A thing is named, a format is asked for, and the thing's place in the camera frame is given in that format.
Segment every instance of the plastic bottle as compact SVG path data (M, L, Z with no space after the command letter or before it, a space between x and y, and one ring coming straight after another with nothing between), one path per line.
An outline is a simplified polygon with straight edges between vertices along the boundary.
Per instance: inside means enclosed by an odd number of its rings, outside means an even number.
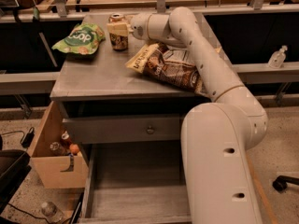
M279 69L286 59L285 51L287 49L287 46L282 46L280 50L275 51L268 62L268 66L274 69Z
M41 212L49 223L58 223L64 217L64 213L53 202L42 203Z
M58 142L53 142L50 144L50 150L55 156L64 156L67 155L67 149L63 147Z

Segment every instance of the snack bag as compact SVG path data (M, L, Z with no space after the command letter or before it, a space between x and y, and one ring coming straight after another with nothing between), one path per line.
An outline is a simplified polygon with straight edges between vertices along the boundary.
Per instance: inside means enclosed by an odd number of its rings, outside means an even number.
M82 23L76 26L68 37L57 42L52 49L63 53L91 55L97 51L104 39L105 33L98 25Z
M160 42L148 43L126 63L126 67L207 97L203 81L185 49L170 49Z

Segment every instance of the floor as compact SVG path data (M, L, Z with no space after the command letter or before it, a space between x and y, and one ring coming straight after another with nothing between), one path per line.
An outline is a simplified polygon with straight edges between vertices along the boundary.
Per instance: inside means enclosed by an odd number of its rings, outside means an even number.
M261 100L269 117L269 127L265 139L257 147L248 151L249 163L254 171L259 205L264 224L299 223L299 186L288 184L288 188L278 193L272 182L278 175L299 177L299 99L276 107L272 102ZM38 128L45 107L34 108L29 119L25 119L18 108L0 110L0 133L12 131L28 132ZM3 135L3 149L23 149L21 133ZM64 219L72 215L75 203L83 189L44 189L33 166L10 203L30 214L43 217L40 205L52 201L64 211ZM46 223L35 219L10 206L1 214L22 224Z

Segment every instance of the cardboard box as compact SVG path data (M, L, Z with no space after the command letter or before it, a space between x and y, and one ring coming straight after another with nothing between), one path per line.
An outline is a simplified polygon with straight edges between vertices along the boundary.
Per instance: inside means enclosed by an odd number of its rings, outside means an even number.
M51 102L36 130L28 154L46 189L84 188L88 166L81 156L53 156L50 144L60 141L64 132L63 117Z

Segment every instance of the gray table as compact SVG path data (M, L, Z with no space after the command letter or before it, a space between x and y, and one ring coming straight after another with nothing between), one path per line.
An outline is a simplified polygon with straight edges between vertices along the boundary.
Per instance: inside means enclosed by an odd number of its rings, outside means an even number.
M144 42L129 36L128 50L113 50L107 20L86 17L105 29L107 40L92 60L68 58L50 96L89 163L82 217L86 223L189 222L180 124L206 98L126 68Z

